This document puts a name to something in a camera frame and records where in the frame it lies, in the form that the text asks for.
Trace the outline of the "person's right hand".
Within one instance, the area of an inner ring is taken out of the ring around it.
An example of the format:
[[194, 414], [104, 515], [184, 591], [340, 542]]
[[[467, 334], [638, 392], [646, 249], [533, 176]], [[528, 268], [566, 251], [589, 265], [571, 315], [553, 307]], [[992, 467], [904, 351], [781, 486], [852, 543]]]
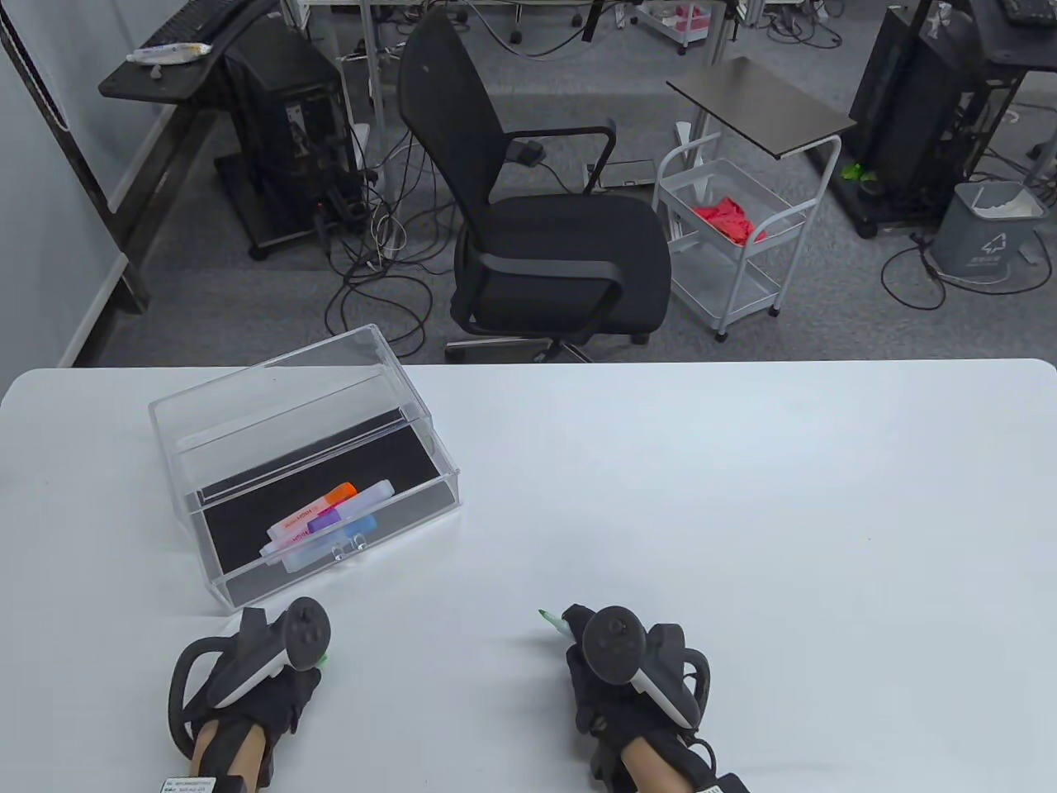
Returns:
[[575, 724], [597, 748], [591, 771], [608, 791], [634, 791], [622, 754], [642, 738], [696, 790], [716, 779], [716, 755], [696, 753], [709, 703], [709, 660], [688, 647], [679, 624], [646, 629], [630, 609], [570, 605], [562, 622], [571, 637], [565, 664], [576, 703]]

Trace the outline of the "person's left hand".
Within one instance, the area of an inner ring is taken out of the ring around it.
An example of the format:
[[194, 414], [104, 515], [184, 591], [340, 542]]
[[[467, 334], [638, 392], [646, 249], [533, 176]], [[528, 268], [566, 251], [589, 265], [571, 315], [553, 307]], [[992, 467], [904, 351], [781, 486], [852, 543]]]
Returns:
[[299, 597], [275, 620], [246, 608], [231, 635], [186, 646], [171, 675], [167, 721], [190, 775], [214, 791], [267, 789], [276, 745], [298, 729], [329, 642], [324, 607]]

